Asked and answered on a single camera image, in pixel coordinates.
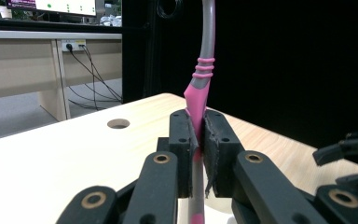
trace wall socket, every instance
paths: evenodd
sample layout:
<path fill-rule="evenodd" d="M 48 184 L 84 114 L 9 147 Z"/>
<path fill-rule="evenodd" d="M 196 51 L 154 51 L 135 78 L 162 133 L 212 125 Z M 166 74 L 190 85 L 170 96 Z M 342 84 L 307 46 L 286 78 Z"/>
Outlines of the wall socket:
<path fill-rule="evenodd" d="M 85 39 L 64 39 L 62 42 L 62 51 L 69 51 L 69 49 L 66 47 L 66 45 L 70 44 L 72 45 L 72 51 L 81 51 L 84 50 L 81 45 L 86 46 L 86 40 Z"/>

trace toothbrush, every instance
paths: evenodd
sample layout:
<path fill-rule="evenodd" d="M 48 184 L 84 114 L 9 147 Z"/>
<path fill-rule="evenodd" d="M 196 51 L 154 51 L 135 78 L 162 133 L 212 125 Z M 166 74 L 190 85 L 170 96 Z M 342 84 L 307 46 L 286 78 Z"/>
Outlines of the toothbrush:
<path fill-rule="evenodd" d="M 185 91 L 186 112 L 190 116 L 197 140 L 201 139 L 201 126 L 206 110 L 209 86 L 213 75 L 215 6 L 214 0 L 202 0 L 202 44 L 196 71 Z M 202 150 L 196 149 L 192 167 L 193 192 L 188 200 L 188 218 L 191 224 L 204 224 L 204 189 Z"/>

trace desk leg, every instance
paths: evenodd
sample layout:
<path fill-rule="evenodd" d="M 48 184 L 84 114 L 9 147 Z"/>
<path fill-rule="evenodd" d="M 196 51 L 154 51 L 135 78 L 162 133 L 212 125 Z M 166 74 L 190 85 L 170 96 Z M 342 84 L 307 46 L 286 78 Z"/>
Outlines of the desk leg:
<path fill-rule="evenodd" d="M 51 40 L 51 50 L 53 54 L 56 89 L 50 91 L 40 91 L 38 93 L 39 104 L 49 112 L 57 121 L 71 118 L 68 99 L 66 95 L 66 80 L 63 70 L 61 40 Z"/>

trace monitor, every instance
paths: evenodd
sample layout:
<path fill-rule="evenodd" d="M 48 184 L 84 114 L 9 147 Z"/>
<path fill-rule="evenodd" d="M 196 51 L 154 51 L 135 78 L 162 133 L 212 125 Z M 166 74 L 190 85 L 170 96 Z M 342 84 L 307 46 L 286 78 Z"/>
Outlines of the monitor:
<path fill-rule="evenodd" d="M 6 0 L 7 8 L 95 17 L 95 0 Z"/>

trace black backdrop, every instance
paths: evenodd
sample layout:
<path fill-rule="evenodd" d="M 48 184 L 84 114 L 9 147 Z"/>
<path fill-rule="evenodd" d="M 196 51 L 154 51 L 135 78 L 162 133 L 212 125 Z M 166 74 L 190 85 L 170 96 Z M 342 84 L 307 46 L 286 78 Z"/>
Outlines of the black backdrop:
<path fill-rule="evenodd" d="M 184 3 L 159 21 L 161 91 L 180 96 L 202 29 L 201 1 Z M 314 147 L 358 130 L 356 0 L 216 0 L 215 59 L 210 107 Z"/>

